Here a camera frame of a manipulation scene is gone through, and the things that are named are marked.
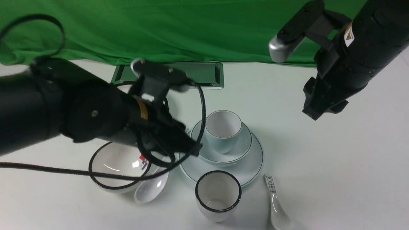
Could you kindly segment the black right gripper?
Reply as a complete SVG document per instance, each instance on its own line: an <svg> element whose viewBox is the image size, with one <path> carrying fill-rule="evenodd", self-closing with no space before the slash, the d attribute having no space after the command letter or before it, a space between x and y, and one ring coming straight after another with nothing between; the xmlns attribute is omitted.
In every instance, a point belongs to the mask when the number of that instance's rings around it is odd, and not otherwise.
<svg viewBox="0 0 409 230"><path fill-rule="evenodd" d="M338 114L348 104L349 92L326 85L320 78L311 77L303 88L303 113L318 120L324 113Z"/></svg>

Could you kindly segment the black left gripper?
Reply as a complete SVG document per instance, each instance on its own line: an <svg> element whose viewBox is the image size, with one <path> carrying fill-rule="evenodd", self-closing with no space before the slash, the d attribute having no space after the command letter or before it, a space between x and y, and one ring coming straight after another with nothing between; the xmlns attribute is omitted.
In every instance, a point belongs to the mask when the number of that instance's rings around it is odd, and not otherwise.
<svg viewBox="0 0 409 230"><path fill-rule="evenodd" d="M157 152L164 156L186 153L198 156L202 147L186 133L186 125L172 116L168 97L154 105L139 96L130 96L134 108L127 123L127 144L137 147L144 156Z"/></svg>

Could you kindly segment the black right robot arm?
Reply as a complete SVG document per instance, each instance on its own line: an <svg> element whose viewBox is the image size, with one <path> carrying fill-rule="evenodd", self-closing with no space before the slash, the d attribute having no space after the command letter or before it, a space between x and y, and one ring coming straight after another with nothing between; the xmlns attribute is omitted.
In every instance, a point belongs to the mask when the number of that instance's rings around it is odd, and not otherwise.
<svg viewBox="0 0 409 230"><path fill-rule="evenodd" d="M337 114L408 47L408 1L368 0L315 55L316 78L305 84L303 112L313 120Z"/></svg>

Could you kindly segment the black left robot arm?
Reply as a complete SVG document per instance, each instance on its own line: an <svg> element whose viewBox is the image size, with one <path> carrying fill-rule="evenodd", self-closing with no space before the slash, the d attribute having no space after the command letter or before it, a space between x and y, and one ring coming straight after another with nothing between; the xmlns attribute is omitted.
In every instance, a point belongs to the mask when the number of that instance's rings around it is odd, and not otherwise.
<svg viewBox="0 0 409 230"><path fill-rule="evenodd" d="M142 59L131 70L137 80L128 93L60 58L1 77L1 155L62 134L74 143L103 139L198 156L202 145L164 104L169 90L185 92L193 81L179 69Z"/></svg>

